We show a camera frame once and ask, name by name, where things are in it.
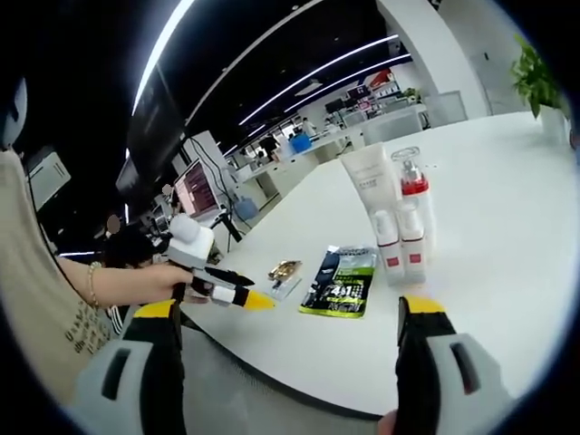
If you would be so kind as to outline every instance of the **green packet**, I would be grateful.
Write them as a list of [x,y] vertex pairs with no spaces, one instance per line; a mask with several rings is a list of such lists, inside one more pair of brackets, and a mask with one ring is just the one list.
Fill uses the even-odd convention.
[[329,246],[298,310],[334,317],[362,317],[376,258],[374,247]]

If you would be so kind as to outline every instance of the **white bottle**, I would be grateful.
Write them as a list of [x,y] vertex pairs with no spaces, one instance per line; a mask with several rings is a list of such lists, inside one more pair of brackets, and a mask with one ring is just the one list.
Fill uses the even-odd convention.
[[425,228],[417,209],[417,200],[404,199],[397,204],[399,230],[401,231],[402,263],[405,282],[421,284],[425,273]]
[[426,255],[432,257],[436,245],[435,213],[429,180],[417,162],[420,154],[419,148],[410,147],[393,152],[391,158],[401,164],[402,198],[417,200],[417,210],[425,231]]
[[387,271],[389,285],[401,284],[405,277],[402,265],[401,240],[397,221],[386,210],[379,210],[373,216],[377,245],[381,252],[382,264]]

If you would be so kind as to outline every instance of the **blue bin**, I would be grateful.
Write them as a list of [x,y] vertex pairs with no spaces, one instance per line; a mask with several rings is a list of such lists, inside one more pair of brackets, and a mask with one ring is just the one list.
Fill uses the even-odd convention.
[[294,136],[292,140],[290,140],[290,145],[292,145],[292,148],[294,148],[294,151],[297,154],[299,152],[306,151],[309,148],[311,148],[312,142],[310,141],[310,138],[306,136],[305,133],[302,133],[297,136]]
[[234,208],[236,209],[237,215],[244,220],[253,219],[260,212],[252,199],[244,197],[234,204]]

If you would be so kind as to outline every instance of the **computer monitor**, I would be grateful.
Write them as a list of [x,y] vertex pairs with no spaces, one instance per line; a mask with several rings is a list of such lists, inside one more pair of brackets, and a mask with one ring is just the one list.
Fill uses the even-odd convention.
[[183,210],[192,218],[219,209],[218,200],[209,185],[201,161],[194,162],[175,181],[175,191]]
[[344,101],[342,99],[334,100],[326,104],[325,108],[328,113],[335,113],[344,107]]
[[371,91],[369,91],[369,88],[364,84],[357,86],[356,88],[349,89],[347,93],[350,98],[357,101],[361,98],[371,95]]

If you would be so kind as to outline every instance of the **woman's arm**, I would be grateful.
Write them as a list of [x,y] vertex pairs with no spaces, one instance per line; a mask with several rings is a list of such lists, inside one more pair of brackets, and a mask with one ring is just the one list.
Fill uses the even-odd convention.
[[[92,304],[89,267],[67,258],[57,259],[82,299]],[[193,275],[179,267],[154,265],[143,269],[97,268],[92,288],[100,306],[148,304],[171,298],[173,286],[190,284]]]

